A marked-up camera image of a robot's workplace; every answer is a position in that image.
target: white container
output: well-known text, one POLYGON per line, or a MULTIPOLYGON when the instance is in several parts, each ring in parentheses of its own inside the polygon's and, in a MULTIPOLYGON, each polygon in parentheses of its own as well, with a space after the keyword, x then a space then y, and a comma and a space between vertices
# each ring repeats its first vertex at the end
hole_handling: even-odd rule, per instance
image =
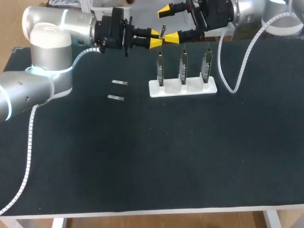
MULTIPOLYGON (((101 20, 103 15, 105 15, 105 16, 112 15, 113 7, 99 7, 101 5, 102 5, 101 0, 91 0, 90 1, 91 10, 94 11, 97 20, 101 20)), ((131 10, 132 6, 133 5, 125 6, 125 7, 118 7, 118 8, 122 8, 124 10, 123 15, 124 15, 124 18, 127 20, 129 20, 129 18, 130 18, 130 10, 131 10)))

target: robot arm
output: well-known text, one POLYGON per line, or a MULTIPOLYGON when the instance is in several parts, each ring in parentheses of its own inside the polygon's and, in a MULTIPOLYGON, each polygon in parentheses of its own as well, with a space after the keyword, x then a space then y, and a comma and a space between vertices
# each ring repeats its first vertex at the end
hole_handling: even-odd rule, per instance
POLYGON ((0 74, 0 122, 72 91, 72 41, 52 24, 37 23, 30 34, 32 66, 0 74))
POLYGON ((124 19, 120 8, 98 21, 94 14, 28 7, 22 30, 31 43, 32 66, 0 74, 0 122, 72 91, 72 45, 90 48, 96 43, 101 52, 125 47, 128 56, 133 45, 153 48, 162 44, 157 31, 135 29, 132 18, 124 19))
POLYGON ((73 46, 90 48, 96 43, 100 45, 102 52, 105 52, 105 48, 122 49, 124 47, 127 56, 128 49, 133 45, 154 48, 162 44, 157 31, 151 28, 135 29, 132 26, 132 18, 129 21, 125 19, 121 8, 113 8, 112 16, 103 16, 102 20, 98 21, 91 13, 28 7, 22 17, 22 30, 28 40, 35 24, 41 22, 54 24, 62 31, 68 32, 73 46))
POLYGON ((265 0, 193 0, 169 4, 158 12, 159 18, 173 16, 177 12, 191 13, 195 30, 178 31, 165 36, 165 41, 183 43, 204 38, 204 32, 223 28, 232 22, 235 26, 261 20, 265 0))

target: metal tool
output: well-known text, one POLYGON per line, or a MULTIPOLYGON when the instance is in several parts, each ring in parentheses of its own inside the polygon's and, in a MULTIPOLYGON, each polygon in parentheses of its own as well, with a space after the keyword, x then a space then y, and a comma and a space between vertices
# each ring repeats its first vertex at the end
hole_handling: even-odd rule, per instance
POLYGON ((180 82, 182 85, 185 85, 187 80, 187 62, 188 55, 186 50, 183 50, 180 57, 180 82))

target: small metal part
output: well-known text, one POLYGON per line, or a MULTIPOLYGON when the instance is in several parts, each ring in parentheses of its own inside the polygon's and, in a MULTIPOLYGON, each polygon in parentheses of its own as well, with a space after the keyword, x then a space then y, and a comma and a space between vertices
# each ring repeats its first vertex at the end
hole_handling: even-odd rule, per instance
POLYGON ((157 60, 157 79, 160 86, 163 86, 162 52, 158 53, 157 60))
POLYGON ((128 82, 123 82, 123 81, 118 81, 118 80, 112 80, 112 83, 128 86, 128 82))
POLYGON ((108 98, 113 99, 113 100, 118 100, 118 101, 124 101, 124 97, 122 96, 114 96, 114 95, 108 95, 108 98))
POLYGON ((210 76, 210 69, 212 63, 212 50, 208 44, 207 49, 204 53, 203 62, 201 65, 201 75, 204 83, 208 83, 210 76))
POLYGON ((182 85, 185 85, 187 80, 187 62, 188 55, 186 50, 183 50, 180 57, 180 82, 182 85))
POLYGON ((162 30, 161 30, 161 33, 160 33, 160 35, 158 36, 159 39, 162 39, 163 34, 164 34, 165 31, 166 31, 166 25, 163 24, 162 27, 161 27, 161 29, 162 29, 162 30))

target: white table leg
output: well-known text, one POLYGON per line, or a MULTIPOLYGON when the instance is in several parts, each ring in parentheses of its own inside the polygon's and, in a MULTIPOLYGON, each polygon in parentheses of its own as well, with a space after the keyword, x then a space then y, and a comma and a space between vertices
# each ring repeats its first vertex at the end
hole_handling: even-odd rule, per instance
POLYGON ((282 228, 276 210, 264 210, 263 213, 266 220, 267 228, 282 228))
POLYGON ((55 218, 53 220, 52 228, 66 228, 67 220, 66 218, 55 218))
POLYGON ((1 218, 1 222, 8 228, 37 228, 36 223, 31 219, 1 218))
POLYGON ((304 214, 298 218, 298 220, 291 226, 291 228, 303 228, 304 227, 304 214))

